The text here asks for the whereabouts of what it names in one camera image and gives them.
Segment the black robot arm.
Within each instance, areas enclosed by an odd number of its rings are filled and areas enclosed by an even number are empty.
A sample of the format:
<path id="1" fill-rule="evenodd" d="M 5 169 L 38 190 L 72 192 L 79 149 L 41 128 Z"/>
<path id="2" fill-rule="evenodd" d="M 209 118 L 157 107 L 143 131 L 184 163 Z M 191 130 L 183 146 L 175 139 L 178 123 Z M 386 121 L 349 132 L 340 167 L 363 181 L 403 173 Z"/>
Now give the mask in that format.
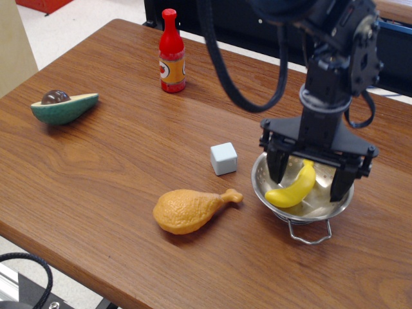
<path id="1" fill-rule="evenodd" d="M 353 97 L 375 110 L 368 87 L 379 79 L 379 14 L 373 1 L 253 1 L 252 8 L 269 23 L 292 24 L 309 35 L 314 51 L 306 58 L 307 74 L 299 91 L 303 112 L 295 118 L 261 122 L 260 144 L 267 154 L 270 177 L 280 182 L 290 156 L 335 168 L 331 201 L 339 201 L 356 179 L 369 175 L 379 150 L 354 135 Z"/>

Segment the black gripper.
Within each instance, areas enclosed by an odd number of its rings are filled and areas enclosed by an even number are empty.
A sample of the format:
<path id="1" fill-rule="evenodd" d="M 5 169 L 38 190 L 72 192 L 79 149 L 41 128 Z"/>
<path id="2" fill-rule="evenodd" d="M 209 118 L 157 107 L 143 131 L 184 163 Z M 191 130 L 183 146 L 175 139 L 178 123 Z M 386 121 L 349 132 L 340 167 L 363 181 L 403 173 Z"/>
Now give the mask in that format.
<path id="1" fill-rule="evenodd" d="M 375 116 L 375 103 L 364 90 L 371 115 L 360 123 L 350 120 L 351 97 L 344 98 L 338 106 L 319 100 L 304 87 L 299 97 L 302 115 L 294 118 L 266 118 L 260 126 L 263 134 L 260 146 L 267 153 L 267 166 L 271 179 L 280 183 L 290 155 L 309 159 L 336 168 L 330 189 L 330 201 L 343 198 L 354 181 L 370 174 L 372 160 L 379 150 L 373 144 L 354 135 L 342 122 L 346 119 L 353 128 L 371 124 Z"/>

